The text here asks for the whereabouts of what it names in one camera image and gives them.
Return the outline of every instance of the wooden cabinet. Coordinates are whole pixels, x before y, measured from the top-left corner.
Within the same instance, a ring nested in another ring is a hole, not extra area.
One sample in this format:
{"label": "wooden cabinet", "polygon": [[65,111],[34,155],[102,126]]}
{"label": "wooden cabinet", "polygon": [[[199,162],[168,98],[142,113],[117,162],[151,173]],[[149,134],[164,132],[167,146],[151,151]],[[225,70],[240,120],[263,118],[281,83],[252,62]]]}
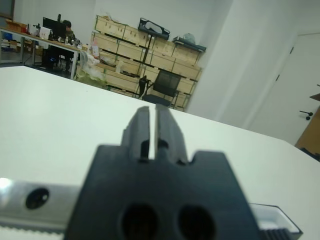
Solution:
{"label": "wooden cabinet", "polygon": [[313,154],[320,154],[320,108],[312,116],[295,146],[299,149],[305,148]]}

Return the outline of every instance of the white tabletop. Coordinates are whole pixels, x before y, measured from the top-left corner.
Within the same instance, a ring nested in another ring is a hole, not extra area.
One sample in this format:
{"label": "white tabletop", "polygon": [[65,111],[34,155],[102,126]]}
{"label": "white tabletop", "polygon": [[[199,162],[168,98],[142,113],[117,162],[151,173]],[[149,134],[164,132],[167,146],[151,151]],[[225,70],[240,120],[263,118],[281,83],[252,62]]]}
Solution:
{"label": "white tabletop", "polygon": [[[150,106],[153,129],[151,103],[28,67],[0,68],[0,177],[81,185],[96,147],[119,145],[142,106]],[[248,202],[279,206],[304,232],[301,240],[319,239],[319,162],[282,140],[171,112],[189,158],[198,150],[224,152]],[[0,239],[61,236],[0,228]]]}

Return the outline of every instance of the office chair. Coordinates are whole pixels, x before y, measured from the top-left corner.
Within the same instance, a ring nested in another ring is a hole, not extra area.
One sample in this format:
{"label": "office chair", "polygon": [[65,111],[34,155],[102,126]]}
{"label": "office chair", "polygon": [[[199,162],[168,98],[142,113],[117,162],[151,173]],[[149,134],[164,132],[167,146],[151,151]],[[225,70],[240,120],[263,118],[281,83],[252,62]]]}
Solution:
{"label": "office chair", "polygon": [[180,82],[181,77],[164,70],[160,70],[158,76],[155,79],[155,82],[149,85],[151,82],[147,80],[147,76],[142,77],[139,80],[139,98],[143,95],[142,99],[153,104],[161,104],[166,107],[171,105],[172,101],[166,100],[163,97],[147,94],[149,88],[153,86],[153,90],[162,93],[164,95],[172,97],[172,100],[175,98],[174,106],[176,106],[178,91],[177,87]]}

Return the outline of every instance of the cardboard box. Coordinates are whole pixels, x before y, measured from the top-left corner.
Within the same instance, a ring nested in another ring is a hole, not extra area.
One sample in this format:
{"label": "cardboard box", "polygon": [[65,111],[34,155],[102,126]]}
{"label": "cardboard box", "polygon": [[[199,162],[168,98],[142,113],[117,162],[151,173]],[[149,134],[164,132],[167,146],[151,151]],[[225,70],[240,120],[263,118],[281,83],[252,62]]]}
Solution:
{"label": "cardboard box", "polygon": [[19,32],[19,33],[26,33],[27,32],[27,25],[21,22],[12,21],[10,19],[6,19],[6,27],[12,31]]}

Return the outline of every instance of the stacked wooden crates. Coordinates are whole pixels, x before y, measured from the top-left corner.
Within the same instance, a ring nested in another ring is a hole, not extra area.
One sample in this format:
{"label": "stacked wooden crates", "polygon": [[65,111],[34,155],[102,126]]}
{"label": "stacked wooden crates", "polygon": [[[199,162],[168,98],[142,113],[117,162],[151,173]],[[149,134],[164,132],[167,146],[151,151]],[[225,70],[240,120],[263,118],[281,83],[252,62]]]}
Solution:
{"label": "stacked wooden crates", "polygon": [[[101,16],[96,16],[94,29],[98,33],[93,32],[92,39],[99,47],[100,57],[108,57],[116,65],[121,63],[122,71],[139,77],[146,76],[152,82],[156,80],[160,70],[180,75],[175,109],[184,111],[201,76],[202,69],[197,66],[199,52],[158,37],[153,37],[149,45],[151,36],[147,33]],[[115,68],[111,69],[105,64],[99,64],[96,68],[106,74],[111,91],[138,97],[136,93],[139,92],[139,77],[117,73]],[[170,96],[152,89],[149,89],[148,94],[172,100]]]}

